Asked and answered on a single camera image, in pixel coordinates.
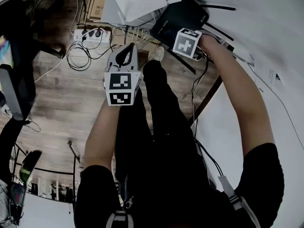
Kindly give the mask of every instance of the office chair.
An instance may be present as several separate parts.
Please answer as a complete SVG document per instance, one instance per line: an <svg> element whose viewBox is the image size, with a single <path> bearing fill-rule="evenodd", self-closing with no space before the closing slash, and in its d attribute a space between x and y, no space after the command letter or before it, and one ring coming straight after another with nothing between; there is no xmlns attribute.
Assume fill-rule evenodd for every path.
<svg viewBox="0 0 304 228"><path fill-rule="evenodd" d="M57 52L33 39L33 34L43 27L45 16L62 6L62 2L55 2L32 26L22 0L10 0L0 6L0 36L4 35L10 42L14 62L13 68L9 65L0 66L0 82L5 102L17 121L26 120L34 104L36 88L32 61L37 53L45 51L58 58L65 55L64 51Z"/></svg>

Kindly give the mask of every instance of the black router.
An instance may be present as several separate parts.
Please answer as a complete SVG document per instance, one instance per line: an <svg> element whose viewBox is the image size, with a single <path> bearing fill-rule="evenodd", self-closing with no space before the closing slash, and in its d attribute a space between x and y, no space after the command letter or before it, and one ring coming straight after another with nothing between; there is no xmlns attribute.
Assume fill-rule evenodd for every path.
<svg viewBox="0 0 304 228"><path fill-rule="evenodd" d="M208 13L194 0L170 4L151 30L151 35L173 48L177 32L182 28L199 30L207 22Z"/></svg>

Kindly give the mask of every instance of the wood plank floor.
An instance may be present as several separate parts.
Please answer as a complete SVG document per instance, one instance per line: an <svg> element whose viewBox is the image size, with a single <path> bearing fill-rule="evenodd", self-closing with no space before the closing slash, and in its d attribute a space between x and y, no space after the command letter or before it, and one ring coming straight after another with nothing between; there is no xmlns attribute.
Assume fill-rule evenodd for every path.
<svg viewBox="0 0 304 228"><path fill-rule="evenodd" d="M43 0L35 14L38 15L41 8L48 7L54 1ZM39 41L54 48L60 48L62 45L67 48L73 42L69 29L76 12L76 1L64 1L63 9L47 18L44 30L38 34ZM95 52L101 54L106 49L107 46L101 45ZM87 137L105 99L102 79L109 55L110 52L101 59L92 60L91 66L85 72L72 70L64 59L55 70L36 83L37 97L29 117L40 126L41 132L37 133L23 127L17 143L25 151L34 149L43 151L37 167L72 172L74 156L67 145L69 140L72 141L75 152L83 156ZM72 60L80 64L87 61L80 51L73 52ZM197 75L192 74L168 53L165 54L162 66L167 72L168 84L179 100L181 111L189 119L192 116L191 87L193 81L203 72L205 61L185 60L198 71ZM34 78L39 78L59 62L60 59L40 52L33 62ZM218 75L215 67L210 64L196 91L194 98L196 106L204 99ZM144 82L140 87L147 111L147 121L152 129L151 107L147 100ZM7 121L8 118L0 114L0 130ZM23 158L24 155L21 153L18 162L22 162ZM60 183L66 185L72 185L73 180L72 176L35 171L34 179L36 180L38 176L53 181L59 180Z"/></svg>

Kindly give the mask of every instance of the white router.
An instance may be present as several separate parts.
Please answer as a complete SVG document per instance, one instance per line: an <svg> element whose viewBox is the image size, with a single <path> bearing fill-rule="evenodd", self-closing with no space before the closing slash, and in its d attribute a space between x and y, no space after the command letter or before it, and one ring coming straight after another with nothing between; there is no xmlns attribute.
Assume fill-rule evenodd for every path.
<svg viewBox="0 0 304 228"><path fill-rule="evenodd" d="M166 7L168 4L181 0L116 0L122 14L121 20L131 22L155 10Z"/></svg>

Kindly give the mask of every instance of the electrical outlet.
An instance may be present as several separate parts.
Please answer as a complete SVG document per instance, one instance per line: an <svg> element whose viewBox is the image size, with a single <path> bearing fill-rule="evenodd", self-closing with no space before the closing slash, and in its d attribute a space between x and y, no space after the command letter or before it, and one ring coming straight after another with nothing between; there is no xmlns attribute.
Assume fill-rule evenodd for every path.
<svg viewBox="0 0 304 228"><path fill-rule="evenodd" d="M82 41L83 38L83 29L76 29L74 32L74 41ZM103 30L94 30L92 33L88 33L85 36L84 41L88 42L97 42L99 43L109 43L110 41L111 32L110 31L103 31Z"/></svg>

